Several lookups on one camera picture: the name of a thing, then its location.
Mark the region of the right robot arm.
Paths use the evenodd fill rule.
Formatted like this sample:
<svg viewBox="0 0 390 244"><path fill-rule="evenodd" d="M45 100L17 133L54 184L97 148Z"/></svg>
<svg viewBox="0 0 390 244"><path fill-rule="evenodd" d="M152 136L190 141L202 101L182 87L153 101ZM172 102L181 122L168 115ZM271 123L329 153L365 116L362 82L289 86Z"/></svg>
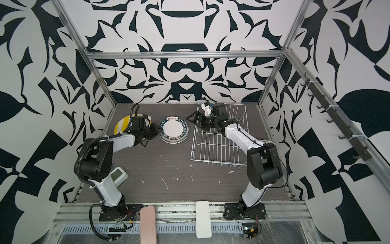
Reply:
<svg viewBox="0 0 390 244"><path fill-rule="evenodd" d="M195 111L186 120L206 132L216 129L245 153L249 179L241 195L241 204L245 208L258 205L266 191L283 177L284 164L274 142L258 140L246 132L236 119L229 117L225 104L206 102L201 105L200 111Z"/></svg>

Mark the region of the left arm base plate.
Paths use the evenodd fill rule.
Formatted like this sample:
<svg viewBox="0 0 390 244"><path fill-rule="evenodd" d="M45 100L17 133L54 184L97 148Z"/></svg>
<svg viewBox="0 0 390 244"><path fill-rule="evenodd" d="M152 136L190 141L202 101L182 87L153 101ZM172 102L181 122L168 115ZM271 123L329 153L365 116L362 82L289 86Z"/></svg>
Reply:
<svg viewBox="0 0 390 244"><path fill-rule="evenodd" d="M103 206L99 216L100 222L116 221L121 218L125 221L136 220L143 204L126 204L126 207L107 207Z"/></svg>

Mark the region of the black hook rail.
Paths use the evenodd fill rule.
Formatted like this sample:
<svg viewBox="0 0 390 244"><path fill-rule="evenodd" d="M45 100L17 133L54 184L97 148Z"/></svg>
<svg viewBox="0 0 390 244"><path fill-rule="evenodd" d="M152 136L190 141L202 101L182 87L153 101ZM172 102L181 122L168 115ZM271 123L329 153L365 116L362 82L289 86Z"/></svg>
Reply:
<svg viewBox="0 0 390 244"><path fill-rule="evenodd" d="M351 146L357 152L357 156L354 156L355 159L362 159L363 161L368 161L373 158L372 154L369 152L369 147L364 141L364 135L354 127L352 121L345 114L339 105L330 97L328 92L323 88L321 83L317 80L311 80L307 77L307 74L304 75L304 83L301 86L305 86L309 89L310 97L314 97L320 103L317 108L323 110L330 117L327 120L328 123L334 123L340 132L341 136L338 138L340 140L347 140Z"/></svg>

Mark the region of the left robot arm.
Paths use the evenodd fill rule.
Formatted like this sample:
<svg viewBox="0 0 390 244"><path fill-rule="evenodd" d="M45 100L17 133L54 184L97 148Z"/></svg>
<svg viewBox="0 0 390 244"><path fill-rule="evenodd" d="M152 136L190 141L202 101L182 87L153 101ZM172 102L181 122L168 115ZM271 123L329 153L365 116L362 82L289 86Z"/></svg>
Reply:
<svg viewBox="0 0 390 244"><path fill-rule="evenodd" d="M111 177L113 154L137 145L146 146L148 141L159 134L158 126L151 116L129 115L116 126L114 135L88 138L74 165L78 179L92 187L106 207L117 207L123 195Z"/></svg>

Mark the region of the small circuit board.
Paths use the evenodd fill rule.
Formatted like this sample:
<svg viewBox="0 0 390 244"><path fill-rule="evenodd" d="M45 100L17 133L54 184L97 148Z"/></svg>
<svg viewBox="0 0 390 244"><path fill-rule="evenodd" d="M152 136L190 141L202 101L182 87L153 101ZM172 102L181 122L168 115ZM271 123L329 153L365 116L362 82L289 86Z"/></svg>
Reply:
<svg viewBox="0 0 390 244"><path fill-rule="evenodd" d="M243 224L243 236L247 239L252 239L258 236L262 232L262 226L259 222L244 223Z"/></svg>

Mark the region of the white flat block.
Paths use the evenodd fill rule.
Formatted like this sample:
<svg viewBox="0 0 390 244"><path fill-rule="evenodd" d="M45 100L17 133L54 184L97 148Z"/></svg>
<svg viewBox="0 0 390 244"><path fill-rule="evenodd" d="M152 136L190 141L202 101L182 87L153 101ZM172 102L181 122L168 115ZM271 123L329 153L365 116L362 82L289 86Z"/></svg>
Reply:
<svg viewBox="0 0 390 244"><path fill-rule="evenodd" d="M208 239L212 237L209 201L196 202L196 236L198 239Z"/></svg>

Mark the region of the pink flat bar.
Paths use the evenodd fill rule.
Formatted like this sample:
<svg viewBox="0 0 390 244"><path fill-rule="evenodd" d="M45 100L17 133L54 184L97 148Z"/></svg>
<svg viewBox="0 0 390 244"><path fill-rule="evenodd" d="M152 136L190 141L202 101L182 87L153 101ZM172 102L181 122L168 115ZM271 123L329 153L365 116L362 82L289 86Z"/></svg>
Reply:
<svg viewBox="0 0 390 244"><path fill-rule="evenodd" d="M157 244L156 210L152 205L140 210L140 243Z"/></svg>

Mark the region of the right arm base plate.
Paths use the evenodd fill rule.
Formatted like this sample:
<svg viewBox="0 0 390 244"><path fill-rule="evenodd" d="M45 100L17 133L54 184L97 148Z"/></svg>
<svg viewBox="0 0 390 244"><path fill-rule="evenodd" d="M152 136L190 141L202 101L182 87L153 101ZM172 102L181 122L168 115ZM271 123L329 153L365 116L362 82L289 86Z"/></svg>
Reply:
<svg viewBox="0 0 390 244"><path fill-rule="evenodd" d="M263 203L247 207L243 202L225 203L223 217L226 220L265 220L267 212Z"/></svg>

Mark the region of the yellow white striped plate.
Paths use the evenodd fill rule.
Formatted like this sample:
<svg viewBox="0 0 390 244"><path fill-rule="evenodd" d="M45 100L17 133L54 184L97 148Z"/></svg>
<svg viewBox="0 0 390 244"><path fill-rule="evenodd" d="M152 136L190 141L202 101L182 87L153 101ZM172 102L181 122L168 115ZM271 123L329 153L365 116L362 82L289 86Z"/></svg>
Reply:
<svg viewBox="0 0 390 244"><path fill-rule="evenodd" d="M144 114L136 114L136 115L128 115L124 118L122 118L115 126L114 128L114 134L120 134L126 131L129 127L132 126L134 118L142 118L147 126L150 126L152 124L151 122L151 116L144 115Z"/></svg>

